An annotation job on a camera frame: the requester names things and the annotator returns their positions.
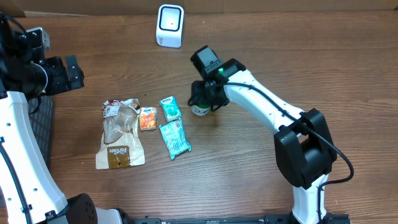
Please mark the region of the green lid jar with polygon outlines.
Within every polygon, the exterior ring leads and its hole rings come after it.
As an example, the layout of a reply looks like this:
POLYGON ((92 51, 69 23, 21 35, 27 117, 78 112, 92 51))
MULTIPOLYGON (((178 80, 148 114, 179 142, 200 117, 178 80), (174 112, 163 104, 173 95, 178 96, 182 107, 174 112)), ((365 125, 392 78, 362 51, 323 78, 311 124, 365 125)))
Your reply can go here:
POLYGON ((210 112, 211 107, 208 105, 192 105, 191 110, 197 116, 204 116, 210 112))

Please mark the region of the small teal tissue packet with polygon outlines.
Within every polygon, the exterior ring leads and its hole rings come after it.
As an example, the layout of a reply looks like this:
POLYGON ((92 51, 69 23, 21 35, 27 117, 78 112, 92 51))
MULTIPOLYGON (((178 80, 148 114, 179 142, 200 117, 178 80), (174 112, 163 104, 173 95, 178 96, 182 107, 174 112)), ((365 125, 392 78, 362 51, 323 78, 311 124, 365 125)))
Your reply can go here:
POLYGON ((182 112, 180 111, 174 96, 164 98, 163 100, 160 100, 159 103, 164 111, 164 116, 167 122, 171 122, 182 117, 182 112))

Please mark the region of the teal snack packet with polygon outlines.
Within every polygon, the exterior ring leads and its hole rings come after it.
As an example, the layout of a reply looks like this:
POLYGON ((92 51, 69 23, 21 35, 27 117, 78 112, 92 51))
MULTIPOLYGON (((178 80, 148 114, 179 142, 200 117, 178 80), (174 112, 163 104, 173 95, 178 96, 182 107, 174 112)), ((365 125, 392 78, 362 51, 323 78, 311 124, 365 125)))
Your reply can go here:
POLYGON ((191 151, 192 147, 186 140, 183 121, 181 118, 159 126, 162 138, 167 146, 171 160, 185 151, 191 151))

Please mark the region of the orange tissue packet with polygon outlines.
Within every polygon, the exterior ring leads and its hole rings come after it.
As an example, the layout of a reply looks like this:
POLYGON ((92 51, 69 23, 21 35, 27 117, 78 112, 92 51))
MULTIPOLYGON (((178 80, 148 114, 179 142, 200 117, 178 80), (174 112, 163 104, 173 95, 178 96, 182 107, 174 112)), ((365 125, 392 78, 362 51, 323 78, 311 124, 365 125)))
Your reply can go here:
POLYGON ((155 130, 157 127, 157 108, 142 107, 139 117, 139 126, 141 131, 155 130))

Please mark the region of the brown paper bread bag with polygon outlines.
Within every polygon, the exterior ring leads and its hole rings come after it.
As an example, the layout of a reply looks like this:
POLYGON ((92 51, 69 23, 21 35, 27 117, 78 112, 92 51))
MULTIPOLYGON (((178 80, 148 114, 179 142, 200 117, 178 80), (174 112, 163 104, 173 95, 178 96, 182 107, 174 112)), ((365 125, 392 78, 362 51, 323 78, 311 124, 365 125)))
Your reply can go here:
POLYGON ((145 164, 138 136, 139 100, 107 100, 102 104, 103 132, 96 153, 96 169, 118 169, 145 164))

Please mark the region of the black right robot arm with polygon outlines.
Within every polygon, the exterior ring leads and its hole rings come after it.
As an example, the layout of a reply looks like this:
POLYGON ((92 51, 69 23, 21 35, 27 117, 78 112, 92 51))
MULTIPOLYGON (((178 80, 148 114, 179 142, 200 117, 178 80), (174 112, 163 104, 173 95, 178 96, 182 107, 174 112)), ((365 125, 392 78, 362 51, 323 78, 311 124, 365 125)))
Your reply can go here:
POLYGON ((337 155, 321 112, 281 100, 239 61, 223 62, 207 45, 190 60, 202 77, 192 83, 192 111, 204 115, 236 103, 257 118, 273 134, 277 166, 293 187, 292 221, 328 223, 323 191, 337 155))

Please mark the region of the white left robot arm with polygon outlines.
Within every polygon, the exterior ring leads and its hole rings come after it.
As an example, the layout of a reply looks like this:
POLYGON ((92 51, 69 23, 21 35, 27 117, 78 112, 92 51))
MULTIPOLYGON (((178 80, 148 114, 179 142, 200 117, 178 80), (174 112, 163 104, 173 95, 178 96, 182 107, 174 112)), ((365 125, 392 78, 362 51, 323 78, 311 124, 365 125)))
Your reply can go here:
POLYGON ((28 101, 84 86, 75 56, 45 58, 42 28, 1 21, 1 188, 9 223, 130 223, 120 209, 95 207, 87 194, 66 198, 41 155, 28 101))

